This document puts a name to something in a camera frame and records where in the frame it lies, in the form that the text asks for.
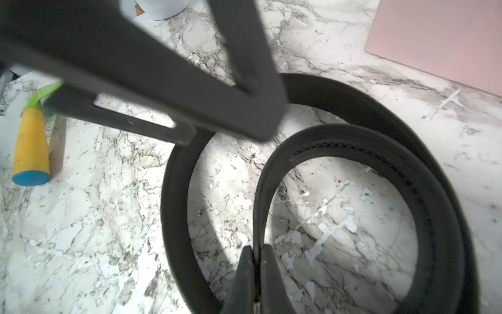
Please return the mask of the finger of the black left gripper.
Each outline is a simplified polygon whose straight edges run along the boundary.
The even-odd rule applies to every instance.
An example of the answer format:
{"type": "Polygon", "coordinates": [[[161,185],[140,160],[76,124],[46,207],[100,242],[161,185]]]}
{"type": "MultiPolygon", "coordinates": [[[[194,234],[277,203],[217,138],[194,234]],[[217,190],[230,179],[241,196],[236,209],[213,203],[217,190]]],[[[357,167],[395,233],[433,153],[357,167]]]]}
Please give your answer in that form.
{"type": "Polygon", "coordinates": [[[235,86],[197,68],[116,1],[2,1],[1,65],[64,82],[49,110],[178,145],[198,128],[271,139],[288,97],[253,1],[210,1],[235,86]]]}

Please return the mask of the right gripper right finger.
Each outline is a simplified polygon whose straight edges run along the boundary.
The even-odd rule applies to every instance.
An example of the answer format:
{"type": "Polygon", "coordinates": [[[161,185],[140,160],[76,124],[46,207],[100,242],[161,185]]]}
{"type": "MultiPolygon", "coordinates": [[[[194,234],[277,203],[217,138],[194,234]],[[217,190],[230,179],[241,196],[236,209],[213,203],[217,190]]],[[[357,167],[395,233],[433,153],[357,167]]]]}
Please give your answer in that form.
{"type": "Polygon", "coordinates": [[[295,314],[278,268],[273,247],[264,245],[260,255],[260,313],[295,314]]]}

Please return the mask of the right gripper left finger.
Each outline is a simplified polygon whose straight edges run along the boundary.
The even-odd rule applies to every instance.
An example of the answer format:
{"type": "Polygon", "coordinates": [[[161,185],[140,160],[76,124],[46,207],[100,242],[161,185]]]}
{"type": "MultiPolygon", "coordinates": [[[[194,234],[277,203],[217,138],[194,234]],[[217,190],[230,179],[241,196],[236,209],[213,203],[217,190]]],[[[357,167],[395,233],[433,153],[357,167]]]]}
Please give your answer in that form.
{"type": "Polygon", "coordinates": [[[253,314],[255,301],[255,265],[252,247],[243,247],[230,295],[221,314],[253,314]]]}

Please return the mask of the pink divided storage box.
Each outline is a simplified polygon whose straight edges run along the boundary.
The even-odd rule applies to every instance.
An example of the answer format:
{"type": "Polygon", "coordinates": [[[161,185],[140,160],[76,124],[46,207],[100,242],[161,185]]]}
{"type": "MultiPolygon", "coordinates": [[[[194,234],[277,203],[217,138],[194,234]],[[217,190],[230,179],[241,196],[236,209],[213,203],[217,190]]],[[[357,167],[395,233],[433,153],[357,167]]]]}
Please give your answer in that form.
{"type": "Polygon", "coordinates": [[[501,95],[500,1],[381,1],[366,52],[501,95]]]}

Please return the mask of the white flower pot with plant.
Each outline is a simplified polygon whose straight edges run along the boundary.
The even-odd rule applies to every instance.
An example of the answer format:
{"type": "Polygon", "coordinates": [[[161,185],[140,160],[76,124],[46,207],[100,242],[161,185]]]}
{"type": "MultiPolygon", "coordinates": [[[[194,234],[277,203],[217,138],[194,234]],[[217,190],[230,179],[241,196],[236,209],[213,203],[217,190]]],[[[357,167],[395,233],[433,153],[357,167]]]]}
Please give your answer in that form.
{"type": "Polygon", "coordinates": [[[140,8],[151,20],[167,20],[183,12],[189,0],[136,0],[140,8]]]}

